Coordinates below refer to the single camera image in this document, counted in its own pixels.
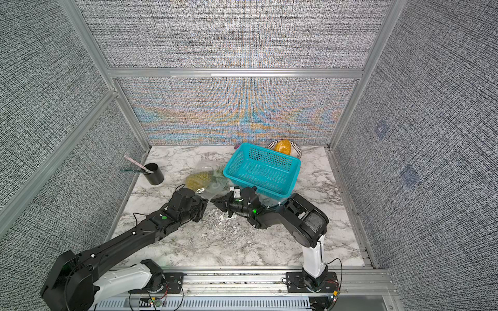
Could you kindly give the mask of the clear zip-top bag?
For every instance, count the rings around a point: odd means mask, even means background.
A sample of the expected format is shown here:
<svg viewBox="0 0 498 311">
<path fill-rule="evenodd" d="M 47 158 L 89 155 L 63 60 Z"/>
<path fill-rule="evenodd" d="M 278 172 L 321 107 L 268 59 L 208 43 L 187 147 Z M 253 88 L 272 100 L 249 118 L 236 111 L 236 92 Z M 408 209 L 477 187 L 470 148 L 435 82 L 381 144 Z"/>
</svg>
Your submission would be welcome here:
<svg viewBox="0 0 498 311">
<path fill-rule="evenodd" d="M 201 161 L 188 175 L 184 184 L 202 198 L 212 199 L 229 189 L 229 180 L 224 175 L 226 164 L 218 161 Z"/>
</svg>

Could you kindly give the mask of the yellow toy pineapple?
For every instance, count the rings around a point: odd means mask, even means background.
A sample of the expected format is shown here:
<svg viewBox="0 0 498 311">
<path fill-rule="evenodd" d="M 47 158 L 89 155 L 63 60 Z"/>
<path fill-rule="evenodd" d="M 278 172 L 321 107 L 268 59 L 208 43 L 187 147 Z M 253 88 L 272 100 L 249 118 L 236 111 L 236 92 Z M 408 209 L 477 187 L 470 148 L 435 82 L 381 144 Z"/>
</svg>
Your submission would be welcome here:
<svg viewBox="0 0 498 311">
<path fill-rule="evenodd" d="M 215 172 L 210 170 L 190 174 L 186 177 L 184 184 L 186 188 L 202 193 L 212 187 L 215 182 Z"/>
</svg>

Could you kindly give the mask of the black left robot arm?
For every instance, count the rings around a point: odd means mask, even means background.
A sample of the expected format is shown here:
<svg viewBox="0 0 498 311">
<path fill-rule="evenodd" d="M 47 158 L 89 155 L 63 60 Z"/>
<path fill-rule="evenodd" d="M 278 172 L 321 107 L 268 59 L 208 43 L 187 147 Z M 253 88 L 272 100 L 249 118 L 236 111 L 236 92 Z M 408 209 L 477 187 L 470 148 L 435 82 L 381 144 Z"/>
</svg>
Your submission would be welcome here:
<svg viewBox="0 0 498 311">
<path fill-rule="evenodd" d="M 162 208 L 123 234 L 81 253 L 59 255 L 40 290 L 50 310 L 88 310 L 95 303 L 97 282 L 117 263 L 177 231 L 188 222 L 199 222 L 209 200 L 193 190 L 176 190 Z"/>
</svg>

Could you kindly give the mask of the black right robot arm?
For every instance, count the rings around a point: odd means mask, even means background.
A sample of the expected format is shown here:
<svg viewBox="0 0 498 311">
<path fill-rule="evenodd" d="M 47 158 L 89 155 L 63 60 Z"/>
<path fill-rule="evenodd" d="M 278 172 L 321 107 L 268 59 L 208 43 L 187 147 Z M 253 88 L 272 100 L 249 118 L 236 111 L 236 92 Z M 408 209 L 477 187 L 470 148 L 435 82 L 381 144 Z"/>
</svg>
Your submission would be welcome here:
<svg viewBox="0 0 498 311">
<path fill-rule="evenodd" d="M 321 290 L 328 274 L 328 265 L 323 260 L 328 217 L 298 193 L 274 206 L 266 206 L 260 202 L 256 190 L 256 187 L 233 189 L 211 199 L 211 203 L 229 217 L 236 214 L 246 218 L 256 229 L 282 225 L 302 246 L 302 280 L 298 287 L 313 292 Z"/>
</svg>

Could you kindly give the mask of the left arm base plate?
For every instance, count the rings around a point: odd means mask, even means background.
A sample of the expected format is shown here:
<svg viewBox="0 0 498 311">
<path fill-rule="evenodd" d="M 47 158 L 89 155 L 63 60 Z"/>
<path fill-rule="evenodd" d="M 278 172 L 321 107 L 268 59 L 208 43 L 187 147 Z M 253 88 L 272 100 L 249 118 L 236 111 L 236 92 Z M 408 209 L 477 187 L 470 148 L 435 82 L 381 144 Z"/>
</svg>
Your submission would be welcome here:
<svg viewBox="0 0 498 311">
<path fill-rule="evenodd" d="M 180 294 L 183 287 L 184 273 L 154 274 L 145 288 L 129 290 L 129 294 Z"/>
</svg>

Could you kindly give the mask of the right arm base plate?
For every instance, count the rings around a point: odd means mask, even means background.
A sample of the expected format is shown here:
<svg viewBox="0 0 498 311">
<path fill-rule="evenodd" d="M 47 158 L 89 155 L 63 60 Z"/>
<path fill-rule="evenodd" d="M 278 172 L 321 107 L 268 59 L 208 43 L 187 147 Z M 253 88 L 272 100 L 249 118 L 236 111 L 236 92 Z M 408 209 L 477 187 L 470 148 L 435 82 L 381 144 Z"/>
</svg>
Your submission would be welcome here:
<svg viewBox="0 0 498 311">
<path fill-rule="evenodd" d="M 283 283 L 289 293 L 337 293 L 340 291 L 340 282 L 335 272 L 324 272 L 317 278 L 312 277 L 304 270 L 301 272 L 287 272 Z"/>
</svg>

